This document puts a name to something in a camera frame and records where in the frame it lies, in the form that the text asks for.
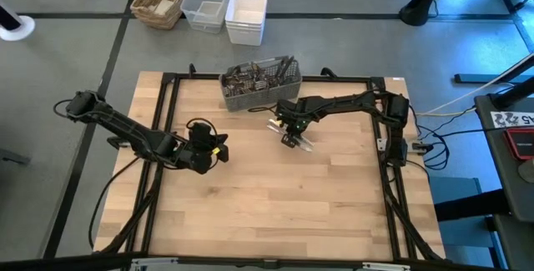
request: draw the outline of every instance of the stacked white bins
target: stacked white bins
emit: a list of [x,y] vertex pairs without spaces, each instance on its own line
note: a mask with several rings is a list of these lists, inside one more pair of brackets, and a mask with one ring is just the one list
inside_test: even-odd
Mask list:
[[267,0],[230,0],[226,27],[234,44],[259,46],[264,35]]
[[219,33],[229,0],[183,0],[180,9],[192,29]]

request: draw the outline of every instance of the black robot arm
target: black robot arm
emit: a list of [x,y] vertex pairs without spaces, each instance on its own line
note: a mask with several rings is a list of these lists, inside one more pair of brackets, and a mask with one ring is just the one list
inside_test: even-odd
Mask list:
[[[381,100],[383,112],[376,108],[377,100]],[[404,166],[406,165],[407,144],[402,134],[409,109],[409,101],[402,95],[372,90],[344,97],[304,97],[299,98],[297,103],[279,100],[275,111],[276,124],[270,124],[270,128],[279,131],[275,128],[277,125],[285,129],[283,144],[292,148],[298,145],[310,149],[309,145],[303,145],[308,142],[301,134],[311,122],[319,122],[333,113],[365,112],[387,126],[387,142],[383,152],[385,161],[393,166]]]
[[228,147],[224,145],[228,135],[212,135],[211,127],[205,123],[191,126],[189,140],[173,133],[151,130],[117,112],[92,91],[77,92],[66,111],[67,118],[74,122],[97,123],[128,141],[136,156],[172,168],[188,168],[204,174],[210,169],[213,154],[223,162],[229,158]]

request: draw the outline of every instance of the gray floor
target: gray floor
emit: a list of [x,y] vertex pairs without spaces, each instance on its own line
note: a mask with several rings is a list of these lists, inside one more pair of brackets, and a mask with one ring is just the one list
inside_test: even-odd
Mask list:
[[[18,12],[30,13],[121,13],[127,2],[3,1]],[[268,12],[396,13],[408,1],[269,0]],[[502,0],[437,1],[445,15],[508,14]],[[522,16],[530,28],[534,17],[526,9]],[[28,40],[0,42],[0,147],[32,158],[28,167],[0,162],[0,261],[41,255],[83,131],[82,124],[58,118],[51,107],[79,89],[98,87],[118,24],[118,19],[38,19],[37,30]],[[306,74],[329,67],[339,75],[404,77],[414,107],[423,112],[476,88],[452,84],[453,74],[500,73],[528,51],[512,21],[431,20],[413,28],[396,20],[268,19],[262,46],[254,48],[231,44],[225,30],[218,35],[195,32],[186,20],[165,32],[133,19],[128,22],[107,99],[127,112],[139,71],[185,72],[194,63],[199,72],[220,73],[236,63],[282,54],[294,54]],[[472,99],[465,99],[447,111],[472,104]],[[443,121],[422,118],[421,124],[434,128]],[[443,132],[479,126],[471,114]],[[95,133],[58,249],[60,256],[90,252],[88,220],[116,155],[105,142],[109,135],[101,129]],[[482,134],[457,136],[450,147],[449,166],[432,176],[475,177],[483,190],[500,187]]]

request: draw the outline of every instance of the wooden tabletop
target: wooden tabletop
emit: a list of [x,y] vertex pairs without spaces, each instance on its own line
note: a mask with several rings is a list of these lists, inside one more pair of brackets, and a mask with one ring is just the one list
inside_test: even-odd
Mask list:
[[[147,127],[161,77],[160,72],[139,74],[128,115]],[[403,78],[386,78],[385,83],[388,91],[407,97]],[[302,83],[299,96],[329,98],[364,91],[363,83]],[[272,113],[228,113],[217,80],[182,80],[172,130],[187,138],[185,124],[196,117],[207,118],[219,133],[229,135],[230,159],[205,175],[164,171],[150,254],[392,260],[368,114],[337,114],[312,123],[305,136],[315,148],[307,153],[287,148],[279,134],[267,129]],[[410,116],[405,137],[415,136]],[[415,154],[408,157],[423,164]],[[130,149],[121,149],[114,172],[133,158]],[[111,242],[132,213],[142,165],[138,161],[111,185],[95,250]],[[426,174],[411,164],[401,172],[412,223],[445,257]],[[406,257],[402,226],[398,219],[396,223]],[[140,248],[143,227],[142,220],[134,249]]]

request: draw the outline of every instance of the gray plastic basket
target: gray plastic basket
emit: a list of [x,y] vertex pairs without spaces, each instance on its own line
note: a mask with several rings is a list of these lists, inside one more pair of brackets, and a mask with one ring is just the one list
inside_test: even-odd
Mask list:
[[[250,63],[241,63],[238,66],[234,66],[228,69],[226,74],[219,76],[221,89],[223,92],[223,98],[226,102],[226,108],[229,112],[236,112],[242,109],[255,108],[265,104],[276,103],[279,99],[292,99],[297,98],[299,95],[300,84],[302,83],[302,76],[300,75],[299,62],[294,60],[284,76],[280,78],[280,85],[274,88],[266,88],[259,91],[251,91],[250,93],[243,92],[237,93],[232,88],[229,88],[224,84],[226,77],[239,67],[241,73],[252,73],[252,64],[258,65],[264,70],[264,74],[270,80],[274,80],[275,74],[279,69],[280,61],[287,57],[270,58],[261,61],[254,61]],[[243,89],[250,90],[255,84],[258,84],[252,78],[244,79],[242,81]]]

